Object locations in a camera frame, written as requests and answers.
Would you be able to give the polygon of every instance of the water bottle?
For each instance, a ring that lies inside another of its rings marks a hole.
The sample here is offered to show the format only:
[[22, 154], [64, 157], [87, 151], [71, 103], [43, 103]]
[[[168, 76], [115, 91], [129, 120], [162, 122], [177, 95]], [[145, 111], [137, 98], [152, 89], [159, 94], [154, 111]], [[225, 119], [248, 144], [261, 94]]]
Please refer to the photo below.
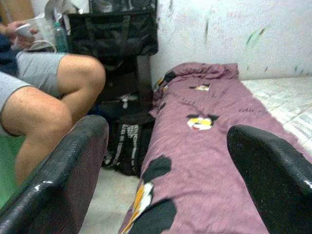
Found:
[[65, 52], [68, 53], [68, 43], [66, 38], [66, 32], [63, 27], [61, 27], [59, 22], [55, 22], [54, 24], [54, 31], [55, 31], [55, 43], [58, 52]]

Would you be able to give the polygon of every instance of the pink blanket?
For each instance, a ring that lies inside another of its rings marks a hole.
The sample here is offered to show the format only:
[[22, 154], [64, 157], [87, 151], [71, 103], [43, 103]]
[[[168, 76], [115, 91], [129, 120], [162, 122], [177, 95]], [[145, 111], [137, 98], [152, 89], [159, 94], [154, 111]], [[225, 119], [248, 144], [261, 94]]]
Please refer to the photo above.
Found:
[[136, 200], [119, 233], [267, 234], [227, 149], [237, 124], [307, 154], [238, 79], [237, 64], [185, 63], [154, 95], [156, 118]]

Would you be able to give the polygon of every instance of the gray shorts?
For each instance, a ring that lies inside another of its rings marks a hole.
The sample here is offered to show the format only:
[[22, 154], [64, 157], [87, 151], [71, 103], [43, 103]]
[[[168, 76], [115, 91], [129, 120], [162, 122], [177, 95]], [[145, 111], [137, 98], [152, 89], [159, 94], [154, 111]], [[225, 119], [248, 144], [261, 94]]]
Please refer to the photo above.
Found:
[[[17, 78], [0, 72], [0, 114], [9, 97], [21, 87], [34, 86], [56, 98], [60, 97], [57, 72], [63, 53], [17, 54]], [[0, 124], [0, 135], [8, 135]]]

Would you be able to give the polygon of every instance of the hand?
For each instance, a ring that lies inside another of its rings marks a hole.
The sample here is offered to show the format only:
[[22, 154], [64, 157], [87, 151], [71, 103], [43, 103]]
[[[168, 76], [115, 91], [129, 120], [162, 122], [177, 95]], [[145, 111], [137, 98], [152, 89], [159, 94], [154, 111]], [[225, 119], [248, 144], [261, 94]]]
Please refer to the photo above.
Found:
[[[21, 49], [28, 49], [31, 47], [32, 43], [34, 42], [35, 38], [28, 38], [28, 37], [24, 37], [21, 35], [17, 35], [15, 30], [24, 25], [25, 22], [23, 21], [15, 21], [13, 23], [8, 24], [7, 28], [6, 28], [6, 35], [8, 36], [8, 38], [10, 39], [12, 44], [15, 44], [17, 47], [21, 48]], [[30, 30], [30, 32], [34, 35], [36, 34], [38, 31], [34, 28], [32, 28]]]

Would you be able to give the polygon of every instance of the dark blue shirt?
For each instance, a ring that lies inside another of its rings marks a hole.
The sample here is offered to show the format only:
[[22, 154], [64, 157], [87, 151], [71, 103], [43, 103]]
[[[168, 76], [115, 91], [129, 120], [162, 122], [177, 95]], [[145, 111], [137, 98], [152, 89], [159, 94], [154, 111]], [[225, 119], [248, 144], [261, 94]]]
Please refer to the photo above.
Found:
[[18, 51], [11, 49], [11, 43], [7, 36], [0, 34], [0, 71], [15, 76], [18, 65], [16, 55]]

